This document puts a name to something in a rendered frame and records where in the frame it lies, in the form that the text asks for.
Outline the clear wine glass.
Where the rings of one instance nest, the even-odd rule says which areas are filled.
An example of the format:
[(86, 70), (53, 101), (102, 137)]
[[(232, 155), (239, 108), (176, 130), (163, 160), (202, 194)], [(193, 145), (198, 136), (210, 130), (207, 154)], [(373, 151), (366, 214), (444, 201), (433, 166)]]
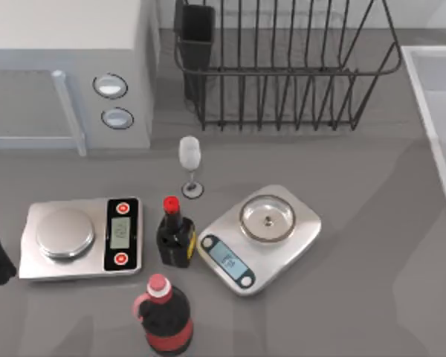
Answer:
[(181, 192), (188, 199), (197, 199), (204, 192), (204, 186), (195, 179), (195, 172), (201, 163), (199, 140), (191, 135), (181, 138), (178, 157), (181, 166), (189, 173), (188, 181), (182, 185)]

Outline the silver scale with round dish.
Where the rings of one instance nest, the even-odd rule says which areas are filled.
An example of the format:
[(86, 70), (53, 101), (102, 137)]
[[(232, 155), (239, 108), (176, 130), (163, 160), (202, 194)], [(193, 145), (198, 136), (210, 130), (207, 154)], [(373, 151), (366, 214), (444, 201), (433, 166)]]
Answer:
[(250, 194), (198, 236), (200, 257), (235, 294), (261, 292), (318, 238), (322, 222), (287, 188), (270, 184)]

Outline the dark bottle with red cap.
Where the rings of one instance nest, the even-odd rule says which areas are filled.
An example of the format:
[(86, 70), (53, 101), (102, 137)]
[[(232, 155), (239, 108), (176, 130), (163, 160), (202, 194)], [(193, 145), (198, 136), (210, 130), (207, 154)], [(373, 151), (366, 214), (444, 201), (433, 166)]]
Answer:
[(165, 197), (163, 209), (156, 235), (161, 261), (167, 266), (188, 268), (196, 244), (195, 223), (182, 214), (177, 196)]

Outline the small microwave knob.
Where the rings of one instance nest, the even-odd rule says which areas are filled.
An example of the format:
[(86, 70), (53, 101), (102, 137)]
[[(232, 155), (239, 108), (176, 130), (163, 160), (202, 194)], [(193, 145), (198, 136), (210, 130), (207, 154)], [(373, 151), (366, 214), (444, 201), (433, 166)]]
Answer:
[(103, 111), (101, 121), (110, 129), (126, 130), (133, 125), (134, 117), (128, 110), (115, 107)]

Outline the black cutlery holder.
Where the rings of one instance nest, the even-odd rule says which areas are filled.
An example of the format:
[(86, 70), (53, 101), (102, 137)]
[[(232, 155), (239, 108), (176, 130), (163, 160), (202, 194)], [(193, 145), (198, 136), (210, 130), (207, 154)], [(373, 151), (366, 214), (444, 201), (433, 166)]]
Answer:
[(184, 75), (184, 95), (199, 103), (206, 84), (204, 73), (210, 66), (216, 12), (205, 4), (175, 1), (174, 31)]

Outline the large microwave knob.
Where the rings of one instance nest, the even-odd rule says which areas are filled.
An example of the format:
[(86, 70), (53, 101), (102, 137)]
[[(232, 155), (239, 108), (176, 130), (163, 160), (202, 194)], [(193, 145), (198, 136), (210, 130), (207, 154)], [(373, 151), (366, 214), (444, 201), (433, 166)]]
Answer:
[(92, 81), (94, 91), (110, 100), (116, 100), (126, 95), (127, 82), (117, 74), (107, 73), (97, 76)]

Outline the dark jug with pink cap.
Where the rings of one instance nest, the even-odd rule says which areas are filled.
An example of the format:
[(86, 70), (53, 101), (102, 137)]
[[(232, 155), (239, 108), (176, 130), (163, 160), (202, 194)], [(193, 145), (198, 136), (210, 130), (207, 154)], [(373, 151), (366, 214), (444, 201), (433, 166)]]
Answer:
[(153, 274), (146, 291), (135, 298), (132, 313), (143, 327), (148, 345), (162, 357), (187, 351), (194, 332), (187, 296), (162, 274)]

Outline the silver scale with black panel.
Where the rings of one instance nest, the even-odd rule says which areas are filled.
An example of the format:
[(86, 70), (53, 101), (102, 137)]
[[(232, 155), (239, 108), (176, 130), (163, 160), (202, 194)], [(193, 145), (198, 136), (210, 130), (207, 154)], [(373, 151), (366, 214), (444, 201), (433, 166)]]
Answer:
[(143, 205), (137, 197), (75, 199), (30, 206), (19, 278), (128, 276), (142, 267)]

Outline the pale microwave oven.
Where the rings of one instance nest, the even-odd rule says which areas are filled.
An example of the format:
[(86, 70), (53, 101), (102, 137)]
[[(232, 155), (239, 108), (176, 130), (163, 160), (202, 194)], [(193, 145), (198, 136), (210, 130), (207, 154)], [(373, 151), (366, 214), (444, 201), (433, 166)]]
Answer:
[[(75, 149), (51, 72), (64, 71), (85, 131), (87, 154), (151, 145), (160, 38), (156, 0), (0, 0), (0, 149)], [(95, 77), (128, 84), (116, 100), (98, 95)], [(108, 128), (105, 110), (134, 117)]]

